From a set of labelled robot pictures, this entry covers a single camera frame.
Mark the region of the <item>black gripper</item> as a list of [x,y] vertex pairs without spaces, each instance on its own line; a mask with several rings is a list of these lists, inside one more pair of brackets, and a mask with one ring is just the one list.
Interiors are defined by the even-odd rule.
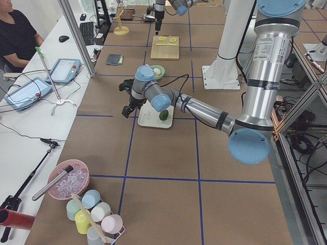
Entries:
[[141,106],[146,102],[146,98],[141,99],[141,94],[136,93],[136,95],[132,95],[134,79],[126,79],[119,85],[119,91],[126,91],[129,94],[129,105],[124,106],[122,110],[122,114],[128,118],[130,113],[135,109],[140,109]]
[[164,19],[164,11],[155,10],[155,18],[155,34],[157,35],[160,33],[162,20]]

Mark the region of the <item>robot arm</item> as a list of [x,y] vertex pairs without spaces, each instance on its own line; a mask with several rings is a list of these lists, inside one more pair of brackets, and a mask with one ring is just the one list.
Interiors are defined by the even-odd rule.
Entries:
[[[300,29],[305,1],[232,1],[218,53],[202,69],[204,92],[187,94],[182,88],[160,85],[150,66],[140,66],[132,79],[119,85],[129,95],[122,114],[129,116],[149,102],[157,112],[170,106],[192,115],[204,125],[225,132],[228,150],[239,162],[258,164],[269,154],[273,132],[271,113],[280,78],[289,55],[289,44]],[[254,24],[254,52],[245,76],[244,103],[231,112],[241,91],[238,81],[238,53],[251,22]]]
[[[200,0],[168,0],[171,6],[175,9],[176,13],[179,16],[183,16],[187,10],[196,5]],[[156,0],[155,1],[155,34],[158,35],[161,29],[161,24],[165,15],[165,0]]]

